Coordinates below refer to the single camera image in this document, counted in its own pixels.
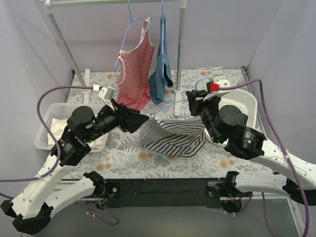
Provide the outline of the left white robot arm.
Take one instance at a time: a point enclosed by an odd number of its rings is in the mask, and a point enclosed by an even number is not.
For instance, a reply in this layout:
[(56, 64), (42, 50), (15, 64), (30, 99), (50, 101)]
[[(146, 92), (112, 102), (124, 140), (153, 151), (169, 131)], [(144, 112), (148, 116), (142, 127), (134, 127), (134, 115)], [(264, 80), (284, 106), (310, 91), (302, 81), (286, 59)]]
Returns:
[(91, 151), (90, 142), (117, 127), (133, 133), (148, 120), (148, 115), (115, 100), (102, 107), (98, 114), (89, 106), (77, 107), (35, 180), (15, 198), (3, 201), (2, 211), (13, 218), (12, 224), (17, 231), (34, 235), (68, 205), (87, 196), (101, 197), (106, 181), (95, 171), (85, 173), (79, 181), (56, 193), (53, 190)]

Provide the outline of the black white striped tank top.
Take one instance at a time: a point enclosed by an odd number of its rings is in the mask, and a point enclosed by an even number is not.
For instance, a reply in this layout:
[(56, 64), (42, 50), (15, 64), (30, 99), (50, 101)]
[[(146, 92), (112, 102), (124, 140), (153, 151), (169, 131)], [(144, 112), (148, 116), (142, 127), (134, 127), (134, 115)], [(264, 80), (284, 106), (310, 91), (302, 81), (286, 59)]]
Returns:
[(151, 116), (141, 127), (144, 148), (167, 156), (191, 157), (205, 144), (205, 126), (199, 117), (167, 119)]

